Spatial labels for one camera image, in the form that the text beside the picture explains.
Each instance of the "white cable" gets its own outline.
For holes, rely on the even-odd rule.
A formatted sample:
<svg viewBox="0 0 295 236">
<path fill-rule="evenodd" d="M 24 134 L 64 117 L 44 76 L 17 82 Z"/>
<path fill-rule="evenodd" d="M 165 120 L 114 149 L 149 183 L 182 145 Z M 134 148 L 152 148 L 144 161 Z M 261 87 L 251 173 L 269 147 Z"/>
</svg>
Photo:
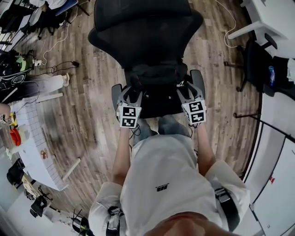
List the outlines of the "white cable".
<svg viewBox="0 0 295 236">
<path fill-rule="evenodd" d="M 230 33 L 231 31 L 233 31 L 235 28 L 236 28 L 236 19 L 233 17 L 233 15 L 231 14 L 231 12 L 223 5 L 223 4 L 221 4 L 220 2 L 218 2 L 217 0 L 215 0 L 217 3 L 219 3 L 221 6 L 223 6 L 224 8 L 225 8 L 225 10 L 227 10 L 227 12 L 230 14 L 230 16 L 234 19 L 234 21 L 235 21 L 235 26 L 234 26 L 234 28 L 232 28 L 231 30 L 229 30 L 229 31 L 227 31 L 226 33 L 225 33 L 225 35 L 224 35 L 224 43 L 225 43 L 225 45 L 227 46 L 227 47 L 229 47 L 229 48 L 235 48 L 235 47 L 238 47 L 238 46 L 229 46 L 227 43 L 226 43 L 226 36 L 227 36 L 227 34 L 228 33 Z"/>
<path fill-rule="evenodd" d="M 72 19 L 72 21 L 71 21 L 71 23 L 74 21 L 74 19 L 76 19 L 76 17 L 78 16 L 78 7 L 77 7 L 77 11 L 76 11 L 76 15 L 75 15 L 75 17 Z M 62 42 L 62 41 L 65 41 L 66 39 L 67 39 L 67 37 L 68 37 L 68 32 L 69 32 L 69 26 L 70 26 L 71 24 L 68 24 L 68 27 L 67 27 L 67 29 L 66 29 L 66 37 L 63 39 L 63 40 L 60 40 L 60 41 L 57 41 L 55 44 L 54 44 L 54 46 L 50 49 L 50 50 L 48 50 L 48 51 L 46 51 L 44 54 L 43 54 L 43 58 L 45 59 L 45 64 L 42 62 L 42 65 L 46 65 L 47 64 L 47 59 L 45 58 L 45 54 L 46 53 L 48 53 L 48 52 L 50 52 L 59 42 Z"/>
</svg>

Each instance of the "cable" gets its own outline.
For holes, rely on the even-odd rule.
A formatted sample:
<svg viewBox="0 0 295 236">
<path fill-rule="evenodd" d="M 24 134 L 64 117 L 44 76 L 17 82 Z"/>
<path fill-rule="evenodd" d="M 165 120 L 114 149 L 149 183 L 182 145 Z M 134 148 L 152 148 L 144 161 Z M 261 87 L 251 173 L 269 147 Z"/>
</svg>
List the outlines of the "cable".
<svg viewBox="0 0 295 236">
<path fill-rule="evenodd" d="M 77 7 L 77 11 L 76 11 L 76 15 L 75 15 L 75 17 L 72 19 L 72 21 L 71 21 L 71 23 L 76 19 L 76 17 L 78 16 L 78 7 Z M 57 41 L 55 44 L 54 44 L 54 46 L 50 49 L 50 50 L 48 50 L 48 51 L 46 51 L 44 54 L 43 54 L 43 58 L 45 59 L 45 64 L 42 62 L 42 65 L 46 65 L 47 64 L 47 59 L 45 58 L 45 54 L 46 53 L 48 53 L 48 52 L 50 52 L 59 42 L 63 42 L 63 41 L 65 41 L 66 39 L 67 39 L 67 37 L 68 37 L 68 32 L 69 32 L 69 26 L 70 26 L 71 24 L 68 24 L 68 27 L 67 27 L 67 29 L 66 29 L 66 37 L 63 39 L 63 40 L 60 40 L 60 41 Z"/>
<path fill-rule="evenodd" d="M 18 113 L 25 105 L 30 104 L 30 103 L 33 103 L 33 102 L 36 102 L 38 100 L 39 95 L 40 95 L 40 88 L 39 88 L 39 85 L 35 81 L 22 81 L 22 82 L 19 82 L 19 83 L 30 83 L 30 82 L 35 83 L 37 85 L 37 87 L 38 87 L 38 96 L 37 96 L 37 98 L 34 101 L 32 101 L 32 102 L 26 102 L 25 104 L 23 104 L 22 107 L 19 108 L 19 110 L 17 112 L 15 112 L 14 114 Z"/>
<path fill-rule="evenodd" d="M 68 62 L 71 62 L 74 66 L 72 67 L 68 67 L 68 68 L 65 68 L 65 69 L 59 69 L 58 70 L 58 66 L 61 65 L 61 64 L 64 64 L 64 63 L 68 63 Z M 42 74 L 39 74 L 39 75 L 34 75 L 30 78 L 34 78 L 36 76 L 41 76 L 41 75 L 45 75 L 45 74 L 54 74 L 58 71 L 63 71 L 63 70 L 68 70 L 68 69 L 71 69 L 71 68 L 78 68 L 79 67 L 79 63 L 76 62 L 76 61 L 65 61 L 65 62 L 62 62 L 62 63 L 59 63 L 58 65 L 55 65 L 53 67 L 47 67 L 47 68 L 40 68 L 41 70 L 46 70 L 46 69 L 50 69 L 51 68 L 51 72 L 45 72 L 45 73 L 42 73 Z"/>
<path fill-rule="evenodd" d="M 133 130 L 131 130 L 132 135 L 131 135 L 131 137 L 129 138 L 129 140 L 130 140 L 133 136 L 139 136 L 139 135 L 142 133 L 139 124 L 137 124 L 136 127 L 135 127 L 134 129 L 136 129 L 136 130 L 134 130 L 134 132 L 133 132 Z"/>
<path fill-rule="evenodd" d="M 225 33 L 225 35 L 224 35 L 224 43 L 225 43 L 225 45 L 227 46 L 227 47 L 229 47 L 229 48 L 236 48 L 236 47 L 238 47 L 238 46 L 229 46 L 227 43 L 226 43 L 226 36 L 227 36 L 227 34 L 228 33 L 230 33 L 231 31 L 233 31 L 235 28 L 236 28 L 236 19 L 233 17 L 233 15 L 231 14 L 231 12 L 222 4 L 222 3 L 220 3 L 220 2 L 218 2 L 217 0 L 215 0 L 217 3 L 219 3 L 221 6 L 223 6 L 224 7 L 224 9 L 225 10 L 227 10 L 227 12 L 230 14 L 230 16 L 234 19 L 234 21 L 235 21 L 235 26 L 234 26 L 234 28 L 232 28 L 231 30 L 229 30 L 229 31 L 227 31 L 226 33 Z"/>
<path fill-rule="evenodd" d="M 196 124 L 196 125 L 193 125 L 193 124 L 189 124 L 189 129 L 192 131 L 191 135 L 190 135 L 190 138 L 192 138 L 193 136 L 193 129 L 191 127 L 193 127 L 194 129 L 198 128 L 200 123 Z"/>
</svg>

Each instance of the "blue bottle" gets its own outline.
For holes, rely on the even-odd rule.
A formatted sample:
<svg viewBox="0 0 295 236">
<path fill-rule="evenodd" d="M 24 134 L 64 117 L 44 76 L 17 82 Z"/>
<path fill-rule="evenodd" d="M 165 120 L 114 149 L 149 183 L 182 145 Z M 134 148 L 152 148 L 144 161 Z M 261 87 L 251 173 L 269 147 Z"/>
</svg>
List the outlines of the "blue bottle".
<svg viewBox="0 0 295 236">
<path fill-rule="evenodd" d="M 272 87 L 275 82 L 275 69 L 273 68 L 273 66 L 269 66 L 268 69 L 271 74 L 270 82 L 271 82 L 271 87 Z"/>
</svg>

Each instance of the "hand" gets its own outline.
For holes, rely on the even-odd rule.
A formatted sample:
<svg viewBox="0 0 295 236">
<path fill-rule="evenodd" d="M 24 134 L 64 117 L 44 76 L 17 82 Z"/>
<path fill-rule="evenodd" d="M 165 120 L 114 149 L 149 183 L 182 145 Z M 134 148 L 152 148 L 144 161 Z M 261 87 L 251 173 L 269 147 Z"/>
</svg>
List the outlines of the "hand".
<svg viewBox="0 0 295 236">
<path fill-rule="evenodd" d="M 46 4 L 44 4 L 43 6 L 40 7 L 40 9 L 43 11 L 43 12 L 46 12 L 47 9 L 48 9 L 48 6 Z"/>
</svg>

